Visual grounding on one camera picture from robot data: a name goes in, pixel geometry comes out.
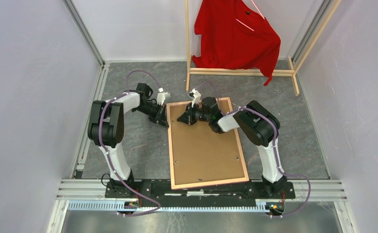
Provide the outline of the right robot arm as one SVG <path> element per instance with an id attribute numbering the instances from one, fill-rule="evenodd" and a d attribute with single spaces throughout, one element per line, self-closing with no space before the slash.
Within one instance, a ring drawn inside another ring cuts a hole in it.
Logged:
<path id="1" fill-rule="evenodd" d="M 187 104 L 177 121 L 187 125 L 194 125 L 198 121 L 206 122 L 213 132 L 220 134 L 241 129 L 258 149 L 263 166 L 264 194 L 276 198 L 282 193 L 287 178 L 277 149 L 280 122 L 260 103 L 252 100 L 245 107 L 223 114 L 216 98 L 206 97 L 201 104 Z"/>

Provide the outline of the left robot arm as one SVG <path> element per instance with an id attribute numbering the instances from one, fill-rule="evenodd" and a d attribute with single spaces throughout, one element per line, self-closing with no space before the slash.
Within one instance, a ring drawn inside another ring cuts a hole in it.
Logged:
<path id="1" fill-rule="evenodd" d="M 125 133 L 124 116 L 128 112 L 140 112 L 150 122 L 168 128 L 166 119 L 166 99 L 170 93 L 159 88 L 159 93 L 152 99 L 153 90 L 145 83 L 139 83 L 135 90 L 126 90 L 120 96 L 110 100 L 95 100 L 89 115 L 88 138 L 99 147 L 109 168 L 108 185 L 117 187 L 117 192 L 124 198 L 135 193 L 136 185 L 128 165 L 122 140 Z"/>

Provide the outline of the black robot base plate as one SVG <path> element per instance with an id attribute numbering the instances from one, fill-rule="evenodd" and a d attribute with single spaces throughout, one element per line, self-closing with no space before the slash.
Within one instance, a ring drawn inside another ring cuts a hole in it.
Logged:
<path id="1" fill-rule="evenodd" d="M 256 200 L 276 202 L 296 197 L 292 182 L 272 191 L 262 181 L 230 183 L 198 188 L 171 188 L 170 180 L 134 180 L 127 185 L 110 179 L 105 197 L 130 198 L 135 207 L 254 207 Z"/>

